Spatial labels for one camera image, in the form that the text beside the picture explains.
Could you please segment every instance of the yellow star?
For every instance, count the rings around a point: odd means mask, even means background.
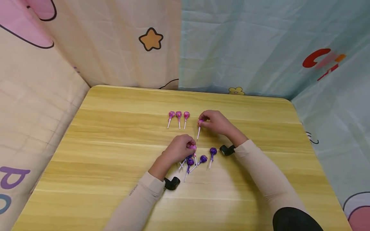
[[[162,47],[162,40],[163,35],[157,34],[153,27],[149,28],[146,34],[139,37],[139,41],[144,45],[146,51],[159,50]]]

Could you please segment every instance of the candy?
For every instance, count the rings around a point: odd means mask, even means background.
[[[203,123],[204,121],[203,120],[198,120],[198,136],[196,137],[196,140],[199,139],[199,132],[201,132],[201,123]]]
[[[189,169],[190,169],[190,166],[192,166],[194,164],[194,160],[192,158],[189,158],[186,163],[188,164],[188,170],[186,171],[184,182],[186,181],[186,178],[187,178],[188,174],[190,173]]]
[[[182,116],[182,113],[181,112],[176,112],[176,117],[178,118],[178,120],[179,120],[179,129],[181,129],[180,128],[180,118],[181,118],[181,116]]]
[[[184,118],[185,118],[184,130],[185,130],[185,127],[186,127],[186,121],[188,120],[189,117],[190,117],[190,113],[189,112],[184,112]]]
[[[169,119],[168,119],[168,125],[167,125],[167,128],[169,128],[169,123],[171,123],[171,119],[172,119],[172,117],[174,117],[174,116],[175,116],[175,112],[174,112],[174,111],[170,111],[170,112],[168,113],[168,115],[169,115]]]
[[[207,162],[207,160],[208,160],[208,158],[207,158],[205,155],[202,155],[202,156],[201,156],[201,160],[200,160],[200,162],[198,163],[198,165],[199,165],[199,164],[201,164],[201,163],[205,163],[205,162]],[[193,168],[192,170],[190,170],[190,172],[192,172],[196,167],[198,167],[198,165],[194,166],[194,168]]]
[[[195,145],[190,145],[190,147],[189,147],[190,149],[195,149],[196,150],[196,146]],[[195,154],[195,152],[194,152],[194,159],[195,159],[195,165],[197,165],[198,166],[198,161],[196,160],[196,154]]]
[[[215,147],[212,147],[209,150],[209,153],[211,154],[211,160],[209,161],[209,167],[208,167],[208,169],[211,168],[211,163],[213,162],[213,156],[217,154],[217,149]]]
[[[190,159],[190,158],[192,158],[193,157],[193,155],[190,155],[190,156],[187,156],[186,158],[185,158],[185,160],[182,162],[182,163],[180,163],[180,168],[179,168],[179,170],[184,166],[184,163],[188,160],[188,159]]]

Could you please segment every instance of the purple letter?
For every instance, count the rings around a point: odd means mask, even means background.
[[[3,199],[5,201],[5,206],[4,208],[0,209],[0,214],[3,214],[4,212],[6,212],[8,210],[8,208],[10,207],[10,204],[11,204],[11,198],[10,196],[8,195],[5,195],[5,194],[0,194],[0,199]]]
[[[1,167],[0,171],[6,173],[5,176],[1,179],[1,182],[0,182],[0,186],[3,189],[12,189],[12,188],[14,188],[15,186],[17,186],[18,184],[20,184],[22,182],[22,180],[24,179],[26,174],[29,174],[31,172],[30,170],[14,169],[14,168],[5,167],[5,166]],[[8,184],[8,179],[12,174],[18,174],[18,175],[21,175],[21,176],[19,177],[19,179],[15,183]]]

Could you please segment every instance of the left hand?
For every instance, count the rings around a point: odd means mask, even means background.
[[[162,156],[170,160],[172,164],[183,161],[187,156],[195,153],[195,149],[189,148],[190,145],[196,145],[195,140],[191,136],[176,136],[166,150],[164,150]]]

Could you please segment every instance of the wood grain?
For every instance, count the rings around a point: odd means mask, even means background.
[[[13,230],[102,230],[172,138],[196,136],[206,109],[220,110],[265,151],[325,231],[351,230],[289,101],[112,86],[90,90]],[[191,113],[186,130],[176,119],[166,129],[169,111]],[[223,144],[230,143],[202,129],[197,155]],[[167,177],[183,180],[177,168]],[[164,192],[145,228],[175,229],[267,231],[272,218],[250,176],[219,153],[211,170],[201,165]]]

